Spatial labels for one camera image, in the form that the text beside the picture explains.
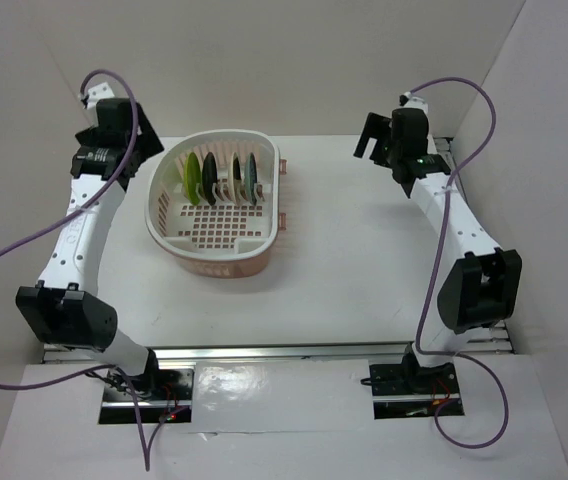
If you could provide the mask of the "green plate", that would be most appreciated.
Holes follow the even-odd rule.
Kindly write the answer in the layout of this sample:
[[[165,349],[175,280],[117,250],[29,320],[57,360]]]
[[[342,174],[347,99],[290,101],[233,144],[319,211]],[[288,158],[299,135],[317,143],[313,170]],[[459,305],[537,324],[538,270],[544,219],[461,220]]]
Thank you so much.
[[[191,152],[183,170],[183,187],[185,195],[193,206],[200,204],[198,186],[201,184],[201,168],[197,155]]]

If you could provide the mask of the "beige plate with black mark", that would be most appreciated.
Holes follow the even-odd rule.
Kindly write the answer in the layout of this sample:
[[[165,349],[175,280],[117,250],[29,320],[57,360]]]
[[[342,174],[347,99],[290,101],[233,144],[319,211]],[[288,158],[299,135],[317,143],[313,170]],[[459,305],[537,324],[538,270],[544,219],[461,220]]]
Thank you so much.
[[[234,152],[229,164],[227,177],[229,199],[234,205],[240,202],[239,190],[241,189],[241,169],[239,155]]]

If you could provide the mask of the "blue patterned plate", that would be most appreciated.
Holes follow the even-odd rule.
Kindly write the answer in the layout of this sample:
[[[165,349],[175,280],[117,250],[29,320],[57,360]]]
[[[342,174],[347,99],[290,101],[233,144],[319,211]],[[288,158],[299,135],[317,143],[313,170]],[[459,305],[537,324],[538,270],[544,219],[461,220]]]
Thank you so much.
[[[256,185],[257,180],[257,162],[253,152],[248,154],[244,166],[244,191],[247,201],[255,206],[257,204]]]

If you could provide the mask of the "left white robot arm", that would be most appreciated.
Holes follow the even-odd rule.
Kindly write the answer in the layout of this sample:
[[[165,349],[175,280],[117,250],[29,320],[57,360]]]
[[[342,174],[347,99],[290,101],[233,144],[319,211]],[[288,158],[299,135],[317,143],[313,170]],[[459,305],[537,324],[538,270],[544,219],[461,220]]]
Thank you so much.
[[[38,340],[120,368],[127,389],[148,399],[161,387],[157,357],[119,329],[115,308],[98,297],[98,273],[130,180],[163,146],[139,103],[106,98],[91,110],[96,123],[77,133],[71,162],[73,218],[36,284],[20,287],[15,302]]]

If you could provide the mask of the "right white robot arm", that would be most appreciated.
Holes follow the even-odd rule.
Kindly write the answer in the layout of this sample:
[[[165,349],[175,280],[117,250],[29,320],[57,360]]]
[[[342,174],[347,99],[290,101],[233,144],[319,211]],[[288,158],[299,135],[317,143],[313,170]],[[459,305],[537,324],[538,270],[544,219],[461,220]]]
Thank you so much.
[[[480,225],[429,138],[426,109],[408,104],[390,116],[369,113],[354,152],[360,158],[369,141],[376,142],[371,160],[391,170],[443,244],[421,333],[389,380],[391,387],[416,394],[447,383],[453,355],[512,316],[522,271],[519,253],[503,249]]]

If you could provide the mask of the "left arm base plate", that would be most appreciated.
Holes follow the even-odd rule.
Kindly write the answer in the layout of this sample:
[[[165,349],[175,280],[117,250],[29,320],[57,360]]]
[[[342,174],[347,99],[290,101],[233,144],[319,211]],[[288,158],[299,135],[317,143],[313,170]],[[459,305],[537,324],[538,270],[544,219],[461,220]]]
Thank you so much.
[[[164,370],[160,383],[152,391],[138,392],[140,418],[143,424],[186,424],[192,420],[194,387],[193,368]],[[136,417],[130,388],[117,374],[105,376],[98,423],[100,425],[135,424]]]

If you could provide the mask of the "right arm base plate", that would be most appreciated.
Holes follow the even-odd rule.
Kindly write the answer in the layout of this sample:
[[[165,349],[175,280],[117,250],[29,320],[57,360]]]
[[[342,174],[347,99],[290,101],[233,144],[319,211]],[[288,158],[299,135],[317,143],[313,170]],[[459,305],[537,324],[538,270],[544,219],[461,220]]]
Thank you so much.
[[[412,377],[400,364],[372,364],[360,384],[371,391],[376,420],[433,417],[441,406],[441,416],[464,415],[460,387],[451,363],[436,367],[426,375]]]

